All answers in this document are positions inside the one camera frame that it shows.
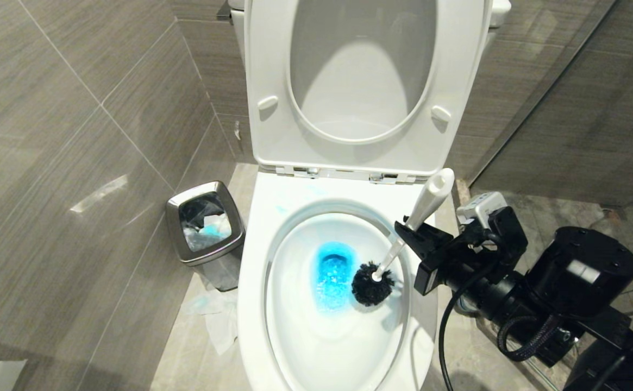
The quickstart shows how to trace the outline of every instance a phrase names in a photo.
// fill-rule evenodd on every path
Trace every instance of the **toilet brush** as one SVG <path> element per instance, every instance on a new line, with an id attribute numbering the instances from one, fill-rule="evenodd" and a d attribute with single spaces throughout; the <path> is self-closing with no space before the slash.
<path id="1" fill-rule="evenodd" d="M 406 227 L 417 230 L 423 221 L 440 208 L 453 185 L 454 171 L 450 168 L 443 168 L 432 174 L 415 202 L 413 213 L 405 222 Z M 377 305 L 393 292 L 394 282 L 388 267 L 404 245 L 403 239 L 397 238 L 381 264 L 369 262 L 360 265 L 353 278 L 353 295 L 358 302 L 367 307 Z"/>

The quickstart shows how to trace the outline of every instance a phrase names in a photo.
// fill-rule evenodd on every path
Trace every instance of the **black brush head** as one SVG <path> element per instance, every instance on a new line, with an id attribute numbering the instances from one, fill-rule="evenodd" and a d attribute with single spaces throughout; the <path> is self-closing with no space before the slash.
<path id="1" fill-rule="evenodd" d="M 353 295 L 365 307 L 383 302 L 393 292 L 391 270 L 386 270 L 379 282 L 372 279 L 372 273 L 376 272 L 378 267 L 374 262 L 362 264 L 353 278 Z"/>

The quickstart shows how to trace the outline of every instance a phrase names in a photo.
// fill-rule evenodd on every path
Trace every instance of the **toilet lid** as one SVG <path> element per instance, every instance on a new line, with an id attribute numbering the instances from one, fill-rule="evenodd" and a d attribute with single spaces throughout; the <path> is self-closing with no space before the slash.
<path id="1" fill-rule="evenodd" d="M 278 172 L 394 173 L 407 181 L 443 167 L 478 69 L 491 0 L 246 6 L 259 163 Z"/>

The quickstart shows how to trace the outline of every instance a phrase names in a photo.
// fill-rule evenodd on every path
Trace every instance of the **toilet tank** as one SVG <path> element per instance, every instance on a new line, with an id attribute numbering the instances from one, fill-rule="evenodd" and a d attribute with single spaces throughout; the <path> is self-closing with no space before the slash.
<path id="1" fill-rule="evenodd" d="M 244 0 L 228 0 L 231 7 L 231 19 L 234 25 L 234 34 L 236 40 L 239 43 L 239 52 L 241 53 L 241 61 L 246 64 L 245 47 L 244 47 Z M 507 14 L 512 9 L 510 0 L 493 0 L 492 2 L 492 16 L 490 17 L 490 32 L 488 38 L 485 41 L 485 49 L 483 49 L 483 55 L 487 53 L 488 48 L 492 45 L 495 36 L 497 35 L 497 29 L 505 23 Z"/>
<path id="2" fill-rule="evenodd" d="M 241 53 L 241 62 L 246 62 L 244 59 L 244 0 L 228 0 L 229 7 L 231 7 L 231 20 L 234 25 L 234 34 L 236 35 L 237 43 L 239 43 L 239 52 Z"/>

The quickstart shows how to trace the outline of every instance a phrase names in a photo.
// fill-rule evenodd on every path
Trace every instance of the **white brush handle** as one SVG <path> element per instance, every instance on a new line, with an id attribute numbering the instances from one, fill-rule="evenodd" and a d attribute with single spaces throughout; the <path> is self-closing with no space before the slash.
<path id="1" fill-rule="evenodd" d="M 425 182 L 423 190 L 418 196 L 418 200 L 415 202 L 413 213 L 410 213 L 408 220 L 406 221 L 406 227 L 415 231 L 420 228 L 423 221 L 427 220 L 436 210 L 438 210 L 444 200 L 447 198 L 451 189 L 454 186 L 454 171 L 451 168 L 443 168 L 440 171 L 432 174 L 428 181 Z M 405 243 L 403 239 L 398 238 L 396 242 L 391 246 L 391 249 L 386 254 L 384 261 L 379 265 L 376 272 L 372 273 L 372 278 L 375 281 L 381 280 L 381 275 L 388 269 L 393 259 L 401 251 Z"/>

